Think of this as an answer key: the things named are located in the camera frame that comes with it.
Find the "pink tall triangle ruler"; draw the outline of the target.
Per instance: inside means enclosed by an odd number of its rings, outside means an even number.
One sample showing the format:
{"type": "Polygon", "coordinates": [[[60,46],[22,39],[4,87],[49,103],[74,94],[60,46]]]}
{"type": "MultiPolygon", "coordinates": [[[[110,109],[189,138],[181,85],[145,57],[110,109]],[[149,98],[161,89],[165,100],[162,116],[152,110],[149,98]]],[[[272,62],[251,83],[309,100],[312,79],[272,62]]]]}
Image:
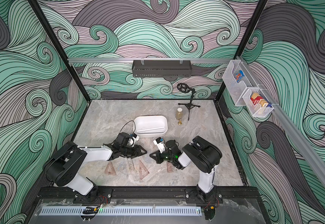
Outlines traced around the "pink tall triangle ruler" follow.
{"type": "Polygon", "coordinates": [[[148,169],[146,168],[144,163],[141,160],[139,160],[139,178],[140,178],[140,180],[143,180],[148,175],[149,175],[148,169]]]}

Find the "white plastic storage box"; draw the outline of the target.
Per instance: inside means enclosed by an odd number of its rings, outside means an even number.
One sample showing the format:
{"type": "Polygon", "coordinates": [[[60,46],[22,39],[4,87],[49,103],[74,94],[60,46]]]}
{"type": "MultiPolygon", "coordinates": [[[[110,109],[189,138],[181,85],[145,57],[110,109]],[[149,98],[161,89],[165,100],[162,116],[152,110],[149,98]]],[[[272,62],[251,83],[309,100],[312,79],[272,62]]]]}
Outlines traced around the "white plastic storage box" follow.
{"type": "Polygon", "coordinates": [[[139,116],[135,118],[135,134],[140,138],[153,138],[153,137],[162,137],[168,131],[168,121],[166,117],[162,115],[149,115],[149,116],[139,116]],[[154,127],[165,127],[164,130],[156,130],[144,133],[137,133],[137,130],[148,129],[154,127]]]}

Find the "clear straight ruler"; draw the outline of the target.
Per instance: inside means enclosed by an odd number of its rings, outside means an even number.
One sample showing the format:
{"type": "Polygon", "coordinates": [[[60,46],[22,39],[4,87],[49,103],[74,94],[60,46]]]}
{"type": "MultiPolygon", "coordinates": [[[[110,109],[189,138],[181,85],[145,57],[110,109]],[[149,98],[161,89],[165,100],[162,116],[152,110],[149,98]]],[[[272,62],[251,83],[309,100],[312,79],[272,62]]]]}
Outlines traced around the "clear straight ruler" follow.
{"type": "Polygon", "coordinates": [[[164,130],[165,127],[154,127],[154,128],[148,128],[148,129],[140,129],[140,130],[137,130],[136,132],[137,133],[144,133],[144,132],[150,132],[150,131],[156,131],[156,130],[164,130]]]}

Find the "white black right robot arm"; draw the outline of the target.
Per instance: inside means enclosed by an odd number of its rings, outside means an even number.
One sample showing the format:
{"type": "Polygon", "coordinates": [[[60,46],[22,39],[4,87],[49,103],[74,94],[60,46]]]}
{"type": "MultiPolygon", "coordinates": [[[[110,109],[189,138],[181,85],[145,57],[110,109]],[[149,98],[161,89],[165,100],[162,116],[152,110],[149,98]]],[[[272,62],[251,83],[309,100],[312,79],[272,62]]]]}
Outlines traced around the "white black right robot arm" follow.
{"type": "Polygon", "coordinates": [[[153,143],[158,147],[158,150],[151,153],[150,158],[155,160],[157,164],[166,161],[180,170],[194,164],[199,169],[198,194],[202,197],[211,195],[214,189],[216,167],[222,158],[221,151],[215,145],[200,136],[196,136],[191,142],[183,146],[182,150],[178,148],[176,140],[165,141],[158,137],[153,140],[153,143]]]}

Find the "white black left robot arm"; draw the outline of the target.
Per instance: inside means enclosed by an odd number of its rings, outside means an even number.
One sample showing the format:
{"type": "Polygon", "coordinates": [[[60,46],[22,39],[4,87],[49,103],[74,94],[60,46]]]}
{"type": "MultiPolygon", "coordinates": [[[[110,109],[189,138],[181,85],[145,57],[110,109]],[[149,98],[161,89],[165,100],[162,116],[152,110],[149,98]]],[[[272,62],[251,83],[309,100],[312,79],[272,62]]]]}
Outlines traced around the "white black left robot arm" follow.
{"type": "Polygon", "coordinates": [[[106,144],[100,147],[80,147],[74,142],[66,143],[44,164],[46,177],[58,187],[69,187],[83,196],[89,195],[95,184],[79,174],[85,162],[112,161],[118,157],[137,158],[147,154],[139,145],[124,146],[106,144]]]}

